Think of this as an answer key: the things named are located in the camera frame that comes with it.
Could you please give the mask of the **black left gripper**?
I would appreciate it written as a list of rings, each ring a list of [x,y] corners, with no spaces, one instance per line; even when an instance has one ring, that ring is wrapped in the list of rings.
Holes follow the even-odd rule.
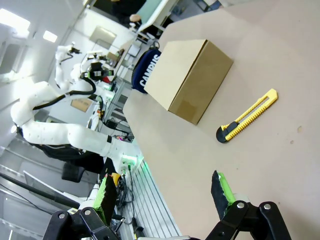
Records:
[[[93,81],[102,81],[104,78],[113,76],[114,70],[103,66],[101,62],[93,62],[90,64],[85,76]]]

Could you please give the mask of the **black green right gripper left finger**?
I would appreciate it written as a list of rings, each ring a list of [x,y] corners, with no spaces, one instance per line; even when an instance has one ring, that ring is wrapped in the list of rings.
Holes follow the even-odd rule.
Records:
[[[111,229],[117,201],[117,189],[111,175],[106,175],[93,203],[75,213],[55,212],[49,222],[51,240],[116,240]]]

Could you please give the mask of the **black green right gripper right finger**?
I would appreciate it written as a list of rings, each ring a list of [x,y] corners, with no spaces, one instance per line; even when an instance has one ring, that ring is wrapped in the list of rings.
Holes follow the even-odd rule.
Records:
[[[207,240],[234,240],[240,232],[248,232],[254,240],[290,240],[291,235],[278,206],[272,201],[254,206],[237,200],[222,172],[215,170],[211,178],[211,195],[219,222]]]

